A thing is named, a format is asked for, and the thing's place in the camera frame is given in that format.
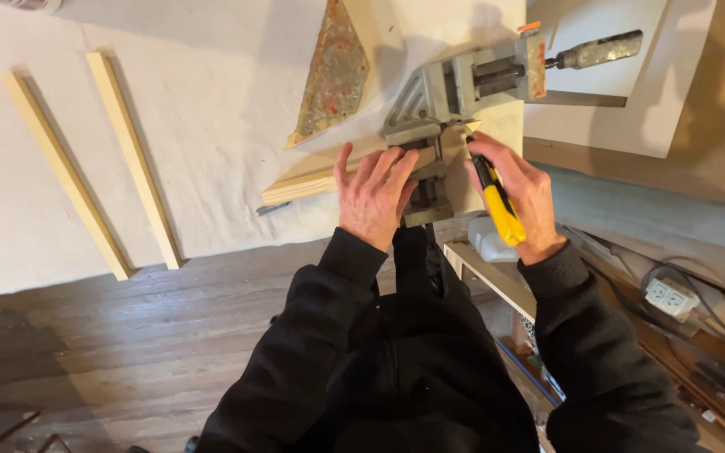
wooden block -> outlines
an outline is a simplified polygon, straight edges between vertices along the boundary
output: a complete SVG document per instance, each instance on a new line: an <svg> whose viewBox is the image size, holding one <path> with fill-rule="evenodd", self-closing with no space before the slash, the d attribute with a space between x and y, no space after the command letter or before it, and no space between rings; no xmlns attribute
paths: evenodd
<svg viewBox="0 0 725 453"><path fill-rule="evenodd" d="M431 164L435 160L435 148L424 148L420 152L416 169ZM357 174L357 167L359 167L359 162L347 167L350 177ZM337 181L334 180L333 171L328 169L273 183L262 192L262 200L265 206L272 206L336 190Z"/></svg>
<svg viewBox="0 0 725 453"><path fill-rule="evenodd" d="M44 157L49 166L55 172L60 184L69 198L72 199L75 210L80 215L86 228L89 229L96 246L105 257L108 266L116 276L117 280L127 280L136 273L128 266L124 255L117 247L114 237L108 231L102 216L97 212L89 193L77 176L72 164L68 161L66 153L60 146L55 132L49 126L44 112L41 110L30 87L27 86L23 77L14 72L9 72L3 77L3 82L10 97L13 98L16 108L24 117L27 127L30 129L35 141L38 142Z"/></svg>
<svg viewBox="0 0 725 453"><path fill-rule="evenodd" d="M144 151L136 136L136 129L130 119L122 90L119 88L114 74L114 68L101 52L90 53L88 59L96 86L100 89L108 116L114 124L119 144L122 145L125 153L127 167L136 182L138 195L142 199L144 210L147 212L147 218L156 235L156 241L161 247L161 254L164 256L167 268L179 269L182 262L175 245L175 238L172 235L167 216L164 214L164 206L161 204L156 185L147 168Z"/></svg>
<svg viewBox="0 0 725 453"><path fill-rule="evenodd" d="M463 242L447 242L444 244L444 255L457 256L466 267L471 269L480 280L499 294L502 299L516 309L532 323L536 322L536 298L522 284L500 272L493 264L484 261L469 244Z"/></svg>

